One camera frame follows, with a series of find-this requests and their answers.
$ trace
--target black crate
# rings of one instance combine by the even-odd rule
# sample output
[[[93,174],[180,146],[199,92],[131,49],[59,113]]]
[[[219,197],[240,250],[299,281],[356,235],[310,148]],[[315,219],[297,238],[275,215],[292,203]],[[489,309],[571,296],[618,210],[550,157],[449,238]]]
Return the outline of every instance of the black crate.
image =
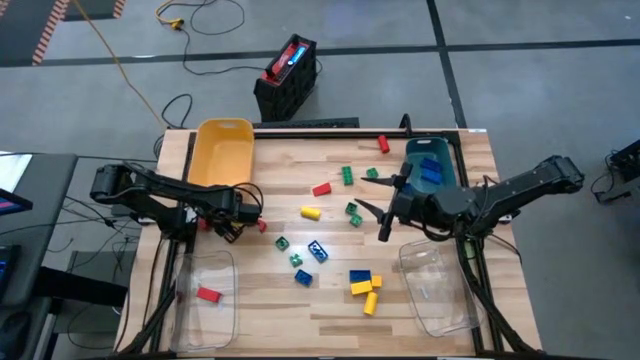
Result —
[[[302,55],[293,62],[303,47]],[[317,76],[316,42],[293,34],[256,80],[253,94],[262,121],[290,120],[311,93]]]

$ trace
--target yellow block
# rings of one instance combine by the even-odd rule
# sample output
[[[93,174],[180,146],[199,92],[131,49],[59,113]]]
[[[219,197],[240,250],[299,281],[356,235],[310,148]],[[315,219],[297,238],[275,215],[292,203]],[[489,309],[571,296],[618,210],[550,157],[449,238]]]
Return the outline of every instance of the yellow block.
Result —
[[[371,285],[373,285],[373,287],[381,287],[382,286],[382,276],[373,275],[371,277]]]
[[[369,280],[351,284],[351,295],[358,295],[369,292],[371,290],[373,290],[373,287],[371,286],[371,281]]]
[[[378,294],[373,291],[367,294],[367,301],[364,303],[364,313],[367,315],[373,315],[376,312],[376,305],[378,304]]]
[[[306,217],[307,219],[320,220],[320,213],[320,209],[314,209],[306,206],[300,208],[300,215],[302,215],[302,217]]]

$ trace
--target gray floor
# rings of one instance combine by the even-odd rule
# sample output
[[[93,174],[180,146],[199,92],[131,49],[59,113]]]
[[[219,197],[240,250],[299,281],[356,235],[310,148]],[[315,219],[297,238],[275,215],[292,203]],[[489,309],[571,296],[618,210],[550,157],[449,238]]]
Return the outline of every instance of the gray floor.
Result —
[[[287,6],[284,12],[258,0],[241,3],[247,10],[244,27],[215,38],[194,36],[191,51],[274,50],[294,31],[317,40],[319,48],[435,44],[424,1],[278,0]],[[153,19],[156,5],[129,1],[120,20],[97,22],[117,54],[182,53],[183,36],[160,29]],[[438,0],[437,5],[448,44],[640,37],[640,3],[633,0]],[[217,29],[233,22],[236,9],[223,5],[207,11],[198,21]],[[314,15],[310,21],[290,16],[305,11]],[[205,19],[212,20],[207,24]],[[82,22],[60,24],[46,54],[47,59],[104,56]],[[545,350],[636,358],[640,211],[625,201],[597,205],[588,185],[604,170],[604,155],[640,137],[640,48],[450,56],[468,126],[489,130],[503,178],[552,154],[571,156],[587,174],[581,193],[542,199],[514,222]],[[455,127],[437,54],[320,60],[324,71],[296,114],[299,119],[358,116],[363,127],[394,127],[408,112],[416,126]],[[268,61],[198,62],[193,67],[263,66]],[[196,77],[177,62],[127,65],[127,70],[157,110],[179,93],[192,93],[188,126],[212,117],[259,120],[251,94],[255,72]],[[113,66],[5,68],[0,83],[9,84],[0,96],[2,122],[9,129],[0,133],[3,148],[152,158],[159,130]],[[81,160],[70,194],[86,199],[93,172],[103,163]],[[98,224],[60,228],[51,248],[74,237],[70,249],[97,250],[109,235]],[[46,262],[64,268],[69,253],[50,254]],[[89,353],[61,338],[54,358],[81,355]]]

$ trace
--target red lego brick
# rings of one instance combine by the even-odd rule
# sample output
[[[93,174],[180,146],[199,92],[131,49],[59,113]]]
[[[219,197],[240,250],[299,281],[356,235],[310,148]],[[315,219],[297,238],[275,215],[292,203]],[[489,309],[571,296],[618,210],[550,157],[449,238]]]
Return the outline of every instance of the red lego brick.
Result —
[[[261,233],[267,231],[267,223],[258,219],[258,229],[260,230]]]
[[[211,226],[209,226],[209,224],[207,224],[207,221],[203,218],[198,218],[198,229],[202,230],[202,231],[210,231],[211,230]]]
[[[313,196],[331,194],[331,184],[324,183],[313,188]]]
[[[201,287],[198,289],[198,293],[196,294],[196,296],[200,299],[217,303],[218,301],[220,301],[220,297],[222,296],[222,294],[217,291]]]
[[[380,145],[380,151],[382,151],[383,154],[386,154],[389,152],[389,142],[387,141],[386,136],[384,135],[378,136],[378,144]]]

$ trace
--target computer monitor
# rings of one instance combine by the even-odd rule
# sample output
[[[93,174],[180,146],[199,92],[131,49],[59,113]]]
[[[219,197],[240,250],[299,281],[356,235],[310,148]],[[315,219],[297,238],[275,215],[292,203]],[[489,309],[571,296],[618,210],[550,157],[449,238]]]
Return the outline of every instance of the computer monitor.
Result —
[[[33,209],[33,203],[16,194],[0,189],[0,216]]]

